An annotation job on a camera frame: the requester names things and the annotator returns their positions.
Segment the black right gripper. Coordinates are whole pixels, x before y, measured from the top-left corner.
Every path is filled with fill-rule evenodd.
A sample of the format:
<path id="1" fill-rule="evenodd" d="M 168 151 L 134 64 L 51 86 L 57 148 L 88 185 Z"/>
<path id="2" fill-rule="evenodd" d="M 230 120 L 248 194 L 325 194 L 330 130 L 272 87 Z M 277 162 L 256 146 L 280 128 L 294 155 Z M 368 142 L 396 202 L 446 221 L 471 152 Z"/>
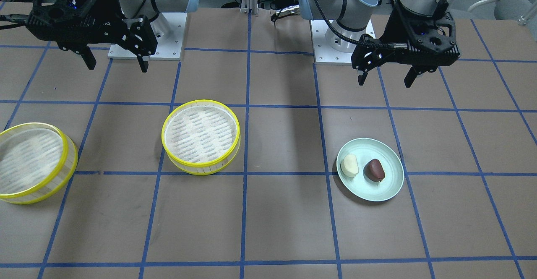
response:
<path id="1" fill-rule="evenodd" d="M 138 58 L 143 73 L 157 47 L 149 19 L 126 18 L 119 0 L 33 0 L 25 26 L 40 40 L 79 53 L 88 70 L 96 67 L 88 44 L 118 44 Z"/>

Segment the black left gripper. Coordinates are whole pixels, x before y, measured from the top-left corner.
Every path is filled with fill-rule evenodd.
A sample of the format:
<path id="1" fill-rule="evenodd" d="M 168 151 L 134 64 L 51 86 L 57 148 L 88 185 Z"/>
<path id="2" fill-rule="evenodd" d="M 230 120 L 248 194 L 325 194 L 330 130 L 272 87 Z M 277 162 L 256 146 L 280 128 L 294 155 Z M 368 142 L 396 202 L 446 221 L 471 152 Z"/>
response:
<path id="1" fill-rule="evenodd" d="M 433 15 L 422 16 L 397 2 L 382 36 L 362 35 L 351 55 L 359 86 L 364 85 L 368 71 L 384 63 L 412 65 L 404 78 L 405 87 L 410 88 L 418 77 L 416 67 L 436 68 L 457 61 L 461 52 L 448 5 L 435 2 Z"/>

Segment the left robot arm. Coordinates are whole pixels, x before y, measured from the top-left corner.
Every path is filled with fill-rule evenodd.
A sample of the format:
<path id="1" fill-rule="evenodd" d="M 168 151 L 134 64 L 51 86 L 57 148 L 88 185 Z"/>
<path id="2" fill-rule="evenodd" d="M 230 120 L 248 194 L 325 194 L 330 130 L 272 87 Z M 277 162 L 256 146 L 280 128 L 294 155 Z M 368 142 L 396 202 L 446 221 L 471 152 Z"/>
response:
<path id="1" fill-rule="evenodd" d="M 391 1 L 391 15 L 378 39 L 366 28 L 382 0 L 299 0 L 299 6 L 303 19 L 324 21 L 334 50 L 351 54 L 359 85 L 371 70 L 399 63 L 411 67 L 404 78 L 410 87 L 418 75 L 459 59 L 455 21 L 448 11 L 452 0 Z"/>

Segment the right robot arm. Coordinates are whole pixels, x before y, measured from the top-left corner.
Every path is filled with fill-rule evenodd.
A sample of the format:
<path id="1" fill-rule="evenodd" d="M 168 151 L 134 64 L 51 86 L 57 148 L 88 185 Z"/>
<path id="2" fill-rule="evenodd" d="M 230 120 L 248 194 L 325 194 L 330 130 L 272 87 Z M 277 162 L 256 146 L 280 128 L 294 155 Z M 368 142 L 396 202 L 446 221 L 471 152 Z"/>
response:
<path id="1" fill-rule="evenodd" d="M 157 53 L 163 13 L 193 13 L 199 0 L 33 0 L 21 23 L 42 41 L 81 56 L 88 69 L 96 59 L 89 44 L 117 44 L 131 52 L 142 72 Z"/>

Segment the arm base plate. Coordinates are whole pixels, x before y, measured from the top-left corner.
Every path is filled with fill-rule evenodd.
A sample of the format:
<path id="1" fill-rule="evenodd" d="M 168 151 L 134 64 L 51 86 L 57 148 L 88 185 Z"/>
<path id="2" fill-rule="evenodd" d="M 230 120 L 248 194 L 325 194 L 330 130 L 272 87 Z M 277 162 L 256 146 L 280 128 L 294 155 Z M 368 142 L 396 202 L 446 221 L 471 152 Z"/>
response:
<path id="1" fill-rule="evenodd" d="M 364 30 L 353 32 L 345 30 L 336 21 L 332 21 L 332 26 L 344 37 L 352 40 L 359 40 L 363 34 L 375 37 L 371 20 L 369 20 Z M 351 55 L 356 45 L 342 40 L 335 35 L 323 20 L 310 21 L 311 40 L 314 48 L 315 63 L 318 65 L 351 65 Z"/>
<path id="2" fill-rule="evenodd" d="M 185 29 L 188 21 L 187 13 L 160 13 L 158 18 L 151 22 L 158 42 L 154 54 L 150 59 L 180 61 L 184 47 Z M 119 44 L 111 45 L 108 53 L 109 59 L 136 60 L 137 56 L 131 51 L 123 49 Z"/>

